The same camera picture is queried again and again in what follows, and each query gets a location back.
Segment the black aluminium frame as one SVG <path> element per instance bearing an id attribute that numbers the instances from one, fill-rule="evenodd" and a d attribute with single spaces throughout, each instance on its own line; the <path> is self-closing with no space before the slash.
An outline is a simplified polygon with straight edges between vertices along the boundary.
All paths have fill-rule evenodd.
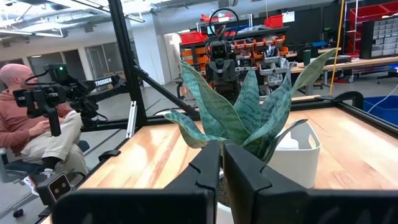
<path id="1" fill-rule="evenodd" d="M 142 99 L 141 88 L 139 87 L 138 79 L 143 79 L 147 84 L 157 90 L 161 95 L 165 96 L 172 103 L 176 104 L 180 109 L 183 110 L 183 114 L 187 115 L 194 121 L 200 120 L 199 112 L 193 109 L 193 107 L 185 104 L 182 100 L 178 99 L 171 92 L 166 90 L 163 86 L 156 83 L 145 71 L 137 67 L 134 61 L 133 50 L 130 45 L 129 35 L 127 31 L 125 16 L 122 15 L 123 7 L 120 0 L 108 0 L 110 6 L 110 15 L 113 22 L 114 31 L 116 34 L 116 40 L 119 46 L 119 52 L 121 54 L 121 60 L 123 64 L 124 73 L 127 79 L 127 89 L 132 101 L 137 103 L 137 117 L 138 123 L 135 127 L 135 132 L 140 130 L 143 126 L 152 126 L 158 124 L 169 124 L 161 115 L 146 116 L 144 108 L 144 102 Z M 372 127 L 398 139 L 398 126 L 395 126 L 387 121 L 377 118 L 361 109 L 355 108 L 351 105 L 351 100 L 343 102 L 333 102 L 330 100 L 319 100 L 316 97 L 310 97 L 307 100 L 294 99 L 292 102 L 292 111 L 302 110 L 314 110 L 323 108 L 338 108 L 350 114 L 351 116 L 360 119 L 361 121 L 371 125 Z"/>

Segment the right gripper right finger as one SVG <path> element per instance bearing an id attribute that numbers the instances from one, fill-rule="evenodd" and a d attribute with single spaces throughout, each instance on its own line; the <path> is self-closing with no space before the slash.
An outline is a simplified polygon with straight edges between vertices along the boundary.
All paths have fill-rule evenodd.
<path id="1" fill-rule="evenodd" d="M 223 170 L 234 224 L 303 224 L 307 190 L 226 141 Z"/>

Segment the white plant pot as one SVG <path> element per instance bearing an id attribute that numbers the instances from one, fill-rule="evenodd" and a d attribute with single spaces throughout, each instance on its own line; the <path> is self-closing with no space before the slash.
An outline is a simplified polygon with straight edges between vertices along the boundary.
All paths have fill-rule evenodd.
<path id="1" fill-rule="evenodd" d="M 223 169 L 220 169 L 219 178 L 216 224 L 234 224 L 232 211 L 229 207 L 228 183 Z"/>

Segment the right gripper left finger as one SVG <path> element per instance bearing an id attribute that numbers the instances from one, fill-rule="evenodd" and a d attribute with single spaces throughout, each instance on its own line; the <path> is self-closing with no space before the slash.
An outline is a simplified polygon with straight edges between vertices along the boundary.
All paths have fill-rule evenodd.
<path id="1" fill-rule="evenodd" d="M 219 172 L 220 145 L 212 140 L 164 188 L 163 224 L 215 224 Z"/>

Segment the grey drawer cabinet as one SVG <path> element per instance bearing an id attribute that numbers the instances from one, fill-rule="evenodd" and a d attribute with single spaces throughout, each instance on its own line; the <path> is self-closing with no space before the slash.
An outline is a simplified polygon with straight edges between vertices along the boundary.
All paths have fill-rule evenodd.
<path id="1" fill-rule="evenodd" d="M 398 56 L 398 16 L 362 24 L 359 57 L 374 59 Z"/>

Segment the silver metal strip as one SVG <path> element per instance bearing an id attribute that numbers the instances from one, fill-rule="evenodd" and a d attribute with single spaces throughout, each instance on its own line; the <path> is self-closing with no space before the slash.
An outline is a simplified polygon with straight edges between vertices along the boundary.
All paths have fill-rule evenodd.
<path id="1" fill-rule="evenodd" d="M 129 117 L 126 128 L 126 138 L 130 139 L 135 133 L 136 127 L 136 116 L 137 116 L 137 103 L 136 101 L 131 101 Z"/>

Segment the red storage rack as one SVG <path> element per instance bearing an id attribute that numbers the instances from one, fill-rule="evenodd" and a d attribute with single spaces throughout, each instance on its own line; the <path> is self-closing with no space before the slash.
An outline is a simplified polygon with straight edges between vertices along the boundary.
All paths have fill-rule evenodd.
<path id="1" fill-rule="evenodd" d="M 359 54 L 364 22 L 378 21 L 392 16 L 398 16 L 398 1 L 350 9 L 345 51 L 349 54 Z"/>

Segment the blue plastic bin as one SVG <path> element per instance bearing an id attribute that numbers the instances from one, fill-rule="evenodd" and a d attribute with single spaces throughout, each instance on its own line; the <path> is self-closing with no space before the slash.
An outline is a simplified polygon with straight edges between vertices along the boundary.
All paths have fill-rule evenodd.
<path id="1" fill-rule="evenodd" d="M 364 98 L 363 110 L 369 111 L 376 103 L 384 98 L 385 96 Z M 398 95 L 388 96 L 384 101 L 376 105 L 370 113 L 398 126 Z"/>

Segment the white pill bottle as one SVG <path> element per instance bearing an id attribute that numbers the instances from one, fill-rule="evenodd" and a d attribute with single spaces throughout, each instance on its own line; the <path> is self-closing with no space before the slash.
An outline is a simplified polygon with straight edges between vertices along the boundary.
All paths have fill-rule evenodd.
<path id="1" fill-rule="evenodd" d="M 277 150 L 296 150 L 298 148 L 299 142 L 296 139 L 293 139 L 289 134 L 284 136 L 276 147 Z"/>

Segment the green snake plant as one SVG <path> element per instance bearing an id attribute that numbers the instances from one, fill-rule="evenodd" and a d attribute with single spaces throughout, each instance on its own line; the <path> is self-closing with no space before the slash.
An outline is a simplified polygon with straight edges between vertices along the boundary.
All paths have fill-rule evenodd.
<path id="1" fill-rule="evenodd" d="M 231 140 L 258 159 L 269 163 L 280 140 L 292 106 L 292 96 L 299 88 L 312 84 L 320 76 L 326 61 L 335 56 L 331 49 L 312 60 L 296 81 L 287 72 L 282 84 L 259 99 L 259 85 L 254 69 L 243 81 L 235 103 L 217 93 L 191 65 L 182 61 L 185 86 L 194 95 L 203 128 L 199 129 L 188 116 L 171 109 L 165 118 L 179 126 L 180 133 L 191 148 L 203 148 L 209 141 Z"/>

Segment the person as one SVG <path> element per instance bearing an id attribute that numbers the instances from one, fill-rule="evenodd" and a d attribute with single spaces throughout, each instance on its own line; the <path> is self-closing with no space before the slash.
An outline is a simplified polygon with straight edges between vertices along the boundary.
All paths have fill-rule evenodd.
<path id="1" fill-rule="evenodd" d="M 89 170 L 78 147 L 83 126 L 80 113 L 66 103 L 58 105 L 61 135 L 55 137 L 51 135 L 48 118 L 29 118 L 27 108 L 17 105 L 13 91 L 30 89 L 25 80 L 32 75 L 32 70 L 21 64 L 9 63 L 0 68 L 0 81 L 7 86 L 0 93 L 0 148 L 11 149 L 23 162 L 38 165 L 24 178 L 24 183 L 37 195 L 37 184 L 57 172 L 86 175 Z"/>

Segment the black clamp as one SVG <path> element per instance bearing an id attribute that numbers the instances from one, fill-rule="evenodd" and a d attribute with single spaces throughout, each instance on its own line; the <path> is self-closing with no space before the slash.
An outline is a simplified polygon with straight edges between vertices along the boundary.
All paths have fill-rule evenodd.
<path id="1" fill-rule="evenodd" d="M 333 102 L 343 102 L 346 100 L 351 100 L 351 105 L 355 108 L 358 109 L 363 109 L 363 105 L 364 105 L 364 97 L 363 95 L 358 92 L 358 91 L 347 91 L 344 93 L 341 93 L 339 95 L 336 96 L 317 96 L 316 99 L 319 100 L 330 100 Z"/>
<path id="2" fill-rule="evenodd" d="M 110 157 L 116 157 L 118 155 L 120 155 L 120 151 L 117 149 L 114 150 L 109 150 L 106 152 L 103 152 L 100 156 L 98 156 L 98 159 L 100 162 L 102 162 L 103 160 L 108 160 Z"/>

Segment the black shelf with orange bins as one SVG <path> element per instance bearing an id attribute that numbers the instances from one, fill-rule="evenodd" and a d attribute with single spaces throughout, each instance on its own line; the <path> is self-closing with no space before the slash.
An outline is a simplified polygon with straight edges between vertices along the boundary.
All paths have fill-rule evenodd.
<path id="1" fill-rule="evenodd" d="M 248 70 L 253 69 L 265 95 L 270 92 L 270 87 L 282 81 L 285 73 L 280 60 L 288 53 L 284 46 L 287 29 L 281 14 L 267 17 L 262 22 L 254 21 L 251 14 L 202 15 L 195 30 L 181 35 L 180 57 L 206 80 L 205 65 L 212 61 L 210 43 L 224 41 L 227 44 L 226 59 L 236 62 L 239 91 Z"/>

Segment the wooden workbench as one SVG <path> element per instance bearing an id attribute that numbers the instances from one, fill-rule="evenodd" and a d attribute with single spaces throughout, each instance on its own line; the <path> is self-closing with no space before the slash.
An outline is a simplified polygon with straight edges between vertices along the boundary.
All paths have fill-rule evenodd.
<path id="1" fill-rule="evenodd" d="M 328 52 L 335 52 L 336 49 L 323 49 L 321 50 L 321 55 L 325 55 Z M 398 63 L 398 56 L 393 56 L 393 57 L 384 57 L 384 58 L 373 58 L 373 59 L 360 59 L 357 58 L 353 61 L 346 62 L 346 63 L 337 63 L 336 66 L 334 64 L 330 65 L 324 65 L 322 70 L 321 70 L 321 75 L 323 77 L 323 81 L 320 82 L 321 86 L 326 86 L 330 88 L 330 83 L 328 83 L 328 72 L 335 70 L 351 70 L 351 69 L 357 69 L 357 68 L 363 68 L 363 67 L 377 67 L 381 65 L 389 65 L 389 64 L 394 64 Z M 305 67 L 303 63 L 298 63 L 297 66 L 293 66 L 291 70 L 291 74 L 300 74 L 302 71 L 305 70 Z M 312 87 L 306 87 L 306 95 L 312 95 L 313 90 Z"/>

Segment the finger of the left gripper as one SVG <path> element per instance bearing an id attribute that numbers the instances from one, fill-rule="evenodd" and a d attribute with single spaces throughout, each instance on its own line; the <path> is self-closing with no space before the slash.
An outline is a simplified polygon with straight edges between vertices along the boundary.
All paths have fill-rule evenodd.
<path id="1" fill-rule="evenodd" d="M 230 82 L 227 86 L 225 98 L 233 105 L 239 96 L 239 82 Z"/>
<path id="2" fill-rule="evenodd" d="M 212 82 L 211 83 L 212 89 L 217 92 L 223 98 L 225 97 L 226 93 L 226 83 L 225 82 Z"/>

